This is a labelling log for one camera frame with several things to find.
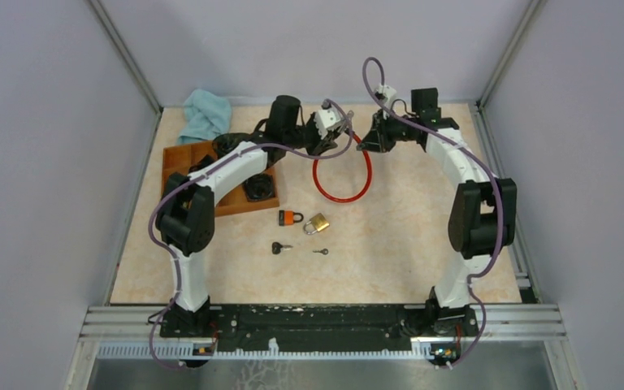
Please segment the red cable lock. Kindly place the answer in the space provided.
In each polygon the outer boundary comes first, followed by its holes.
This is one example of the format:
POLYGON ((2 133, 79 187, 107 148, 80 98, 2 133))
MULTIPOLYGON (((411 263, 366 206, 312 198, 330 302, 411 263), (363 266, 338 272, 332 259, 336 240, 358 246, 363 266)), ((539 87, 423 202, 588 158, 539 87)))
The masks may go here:
POLYGON ((348 205, 363 197, 371 186, 373 172, 369 154, 355 150, 360 138, 354 133, 350 137, 346 128, 343 130, 337 141, 339 146, 323 154, 338 156, 312 163, 311 177, 316 191, 309 199, 316 208, 348 205))

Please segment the brass padlock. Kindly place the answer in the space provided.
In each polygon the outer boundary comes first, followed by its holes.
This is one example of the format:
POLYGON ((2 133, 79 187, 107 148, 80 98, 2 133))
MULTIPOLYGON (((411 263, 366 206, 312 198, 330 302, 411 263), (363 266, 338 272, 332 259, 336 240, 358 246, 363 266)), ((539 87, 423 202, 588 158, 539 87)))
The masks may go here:
POLYGON ((327 218, 322 213, 318 213, 305 222, 302 229, 306 235, 314 235, 324 231, 329 226, 330 223, 327 218))

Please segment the orange black padlock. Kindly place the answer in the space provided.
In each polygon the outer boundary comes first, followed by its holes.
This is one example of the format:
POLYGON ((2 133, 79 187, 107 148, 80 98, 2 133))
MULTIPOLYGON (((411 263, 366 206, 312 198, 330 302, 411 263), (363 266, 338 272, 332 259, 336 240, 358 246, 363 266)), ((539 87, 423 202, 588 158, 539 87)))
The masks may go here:
POLYGON ((293 210, 279 210, 278 211, 278 224, 281 227, 291 226, 295 223, 300 223, 304 220, 302 213, 293 210))

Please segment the black head key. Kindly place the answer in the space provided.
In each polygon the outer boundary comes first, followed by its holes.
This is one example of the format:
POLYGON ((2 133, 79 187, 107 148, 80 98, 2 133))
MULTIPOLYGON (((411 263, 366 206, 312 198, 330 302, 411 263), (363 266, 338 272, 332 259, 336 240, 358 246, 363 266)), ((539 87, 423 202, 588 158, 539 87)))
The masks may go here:
POLYGON ((292 248, 293 248, 293 246, 292 246, 292 245, 285 245, 285 244, 281 244, 281 243, 279 243, 279 242, 277 242, 277 241, 275 241, 275 242, 273 242, 273 243, 271 244, 271 252, 272 252, 274 255, 281 254, 282 252, 287 251, 287 250, 290 250, 290 249, 292 249, 292 248))

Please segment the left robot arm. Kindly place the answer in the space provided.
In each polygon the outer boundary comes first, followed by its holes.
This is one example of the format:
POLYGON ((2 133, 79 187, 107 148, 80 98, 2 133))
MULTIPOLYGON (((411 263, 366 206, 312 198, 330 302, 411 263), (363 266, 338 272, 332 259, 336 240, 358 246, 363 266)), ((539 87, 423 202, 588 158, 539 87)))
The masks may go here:
POLYGON ((216 207, 233 189, 273 167, 286 154, 319 160, 340 156, 336 139, 353 134, 352 115, 325 100, 306 122, 301 102, 279 95, 252 132, 236 134, 237 144, 215 162, 188 175, 173 174, 148 222, 149 238, 169 253, 174 292, 170 306, 180 307, 179 325, 191 336, 205 334, 211 315, 204 251, 215 234, 216 207))

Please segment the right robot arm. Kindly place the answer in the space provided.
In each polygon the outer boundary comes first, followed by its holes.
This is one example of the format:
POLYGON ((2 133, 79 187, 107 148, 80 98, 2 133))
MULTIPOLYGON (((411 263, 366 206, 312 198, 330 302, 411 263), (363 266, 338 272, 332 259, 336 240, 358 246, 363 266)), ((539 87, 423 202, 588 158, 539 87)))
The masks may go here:
POLYGON ((403 115, 392 108, 397 101, 392 87, 381 84, 372 94, 379 109, 358 149, 387 153, 399 141, 413 141, 439 163, 455 188, 447 230, 456 257, 433 288, 438 304, 425 313, 428 330, 445 335, 457 323, 454 309, 470 303, 473 281, 486 275, 514 240, 517 185, 497 177, 475 156, 457 122, 441 114, 437 89, 412 90, 403 115))

